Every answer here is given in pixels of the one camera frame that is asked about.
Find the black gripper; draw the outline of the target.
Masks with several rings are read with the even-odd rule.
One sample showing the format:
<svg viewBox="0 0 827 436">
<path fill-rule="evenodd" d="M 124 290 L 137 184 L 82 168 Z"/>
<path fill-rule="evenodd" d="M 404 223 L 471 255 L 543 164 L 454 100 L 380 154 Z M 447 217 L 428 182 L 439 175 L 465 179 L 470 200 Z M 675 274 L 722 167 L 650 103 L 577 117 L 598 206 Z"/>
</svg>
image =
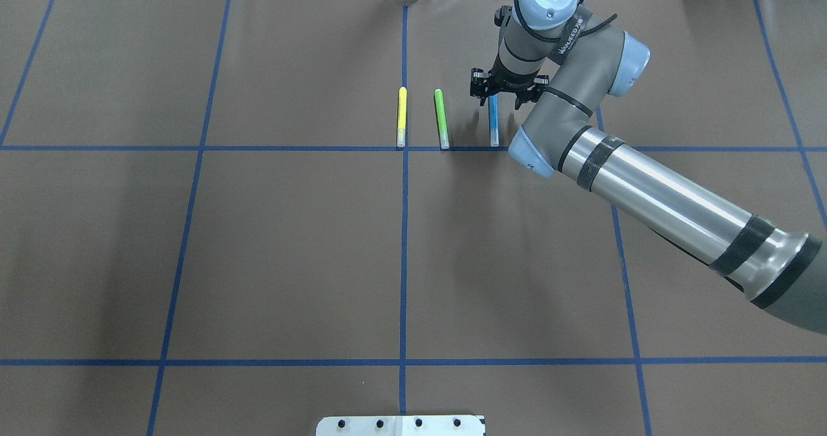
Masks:
<svg viewBox="0 0 827 436">
<path fill-rule="evenodd" d="M 469 93 L 479 100 L 479 106 L 484 107 L 488 98 L 500 92 L 514 94 L 514 109 L 527 103 L 537 103 L 541 95 L 549 85 L 547 75 L 522 75 L 511 73 L 507 69 L 494 69 L 484 71 L 481 68 L 472 68 L 470 76 Z"/>
</svg>

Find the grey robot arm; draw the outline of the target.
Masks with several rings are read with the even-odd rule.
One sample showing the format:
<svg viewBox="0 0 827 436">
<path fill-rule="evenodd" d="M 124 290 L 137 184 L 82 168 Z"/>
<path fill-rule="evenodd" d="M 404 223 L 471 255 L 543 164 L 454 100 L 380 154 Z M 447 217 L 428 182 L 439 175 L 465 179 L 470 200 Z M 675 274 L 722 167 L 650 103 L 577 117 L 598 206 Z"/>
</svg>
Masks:
<svg viewBox="0 0 827 436">
<path fill-rule="evenodd" d="M 788 232 L 591 124 L 607 97 L 622 97 L 650 48 L 594 17 L 585 0 L 512 0 L 494 14 L 491 68 L 473 68 L 481 105 L 513 94 L 532 104 L 509 156 L 541 177 L 560 173 L 644 224 L 738 289 L 750 304 L 804 330 L 825 334 L 825 245 Z"/>
</svg>

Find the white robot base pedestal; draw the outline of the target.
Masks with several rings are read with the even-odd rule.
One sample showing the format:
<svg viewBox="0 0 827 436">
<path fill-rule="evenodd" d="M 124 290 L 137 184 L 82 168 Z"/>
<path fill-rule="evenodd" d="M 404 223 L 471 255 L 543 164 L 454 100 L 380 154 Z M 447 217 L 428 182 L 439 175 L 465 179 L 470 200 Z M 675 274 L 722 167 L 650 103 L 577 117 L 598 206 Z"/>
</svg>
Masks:
<svg viewBox="0 0 827 436">
<path fill-rule="evenodd" d="M 328 416 L 316 435 L 487 435 L 485 418 L 477 415 Z"/>
</svg>

